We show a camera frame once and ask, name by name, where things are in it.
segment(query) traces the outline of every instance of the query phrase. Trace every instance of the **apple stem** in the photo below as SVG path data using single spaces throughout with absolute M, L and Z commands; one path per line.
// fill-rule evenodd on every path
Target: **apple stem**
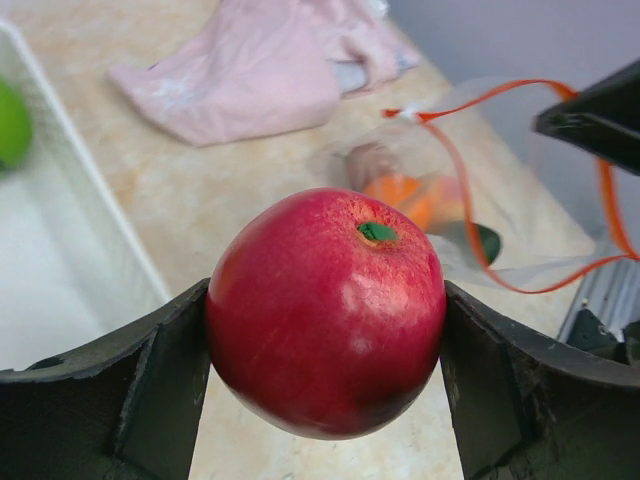
M 398 235 L 393 228 L 376 222 L 361 223 L 358 225 L 358 231 L 372 242 L 398 239 Z

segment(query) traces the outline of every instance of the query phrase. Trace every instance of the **white basket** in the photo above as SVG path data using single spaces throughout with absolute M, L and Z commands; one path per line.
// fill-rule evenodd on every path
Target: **white basket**
M 0 19 L 0 76 L 34 142 L 0 177 L 0 370 L 83 345 L 171 297 L 22 35 Z

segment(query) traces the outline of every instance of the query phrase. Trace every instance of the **apple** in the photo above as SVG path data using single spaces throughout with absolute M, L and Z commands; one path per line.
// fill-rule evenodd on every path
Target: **apple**
M 276 203 L 233 240 L 206 300 L 228 388 L 288 432 L 371 433 L 429 380 L 445 317 L 440 262 L 392 207 L 333 188 Z
M 0 78 L 0 169 L 25 159 L 31 137 L 31 116 L 22 96 Z

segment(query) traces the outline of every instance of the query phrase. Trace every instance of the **clear plastic bag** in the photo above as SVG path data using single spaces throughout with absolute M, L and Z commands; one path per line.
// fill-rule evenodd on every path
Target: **clear plastic bag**
M 447 277 L 522 293 L 560 288 L 638 256 L 612 167 L 532 131 L 575 95 L 546 80 L 484 78 L 335 149 L 350 188 L 397 208 L 429 236 Z

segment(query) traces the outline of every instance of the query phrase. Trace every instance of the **beige countertop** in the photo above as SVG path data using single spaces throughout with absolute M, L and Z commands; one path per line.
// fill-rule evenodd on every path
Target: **beige countertop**
M 107 82 L 116 62 L 149 66 L 195 35 L 210 0 L 30 0 L 16 23 L 60 95 L 171 291 L 211 274 L 255 215 L 325 184 L 309 157 L 381 124 L 381 108 L 431 101 L 450 85 L 427 60 L 378 93 L 345 101 L 321 128 L 195 149 L 151 127 Z M 555 335 L 576 285 L 539 296 L 462 285 L 500 312 Z M 212 371 L 194 480 L 460 479 L 438 368 L 418 401 L 387 428 L 344 442 L 296 438 L 257 419 Z

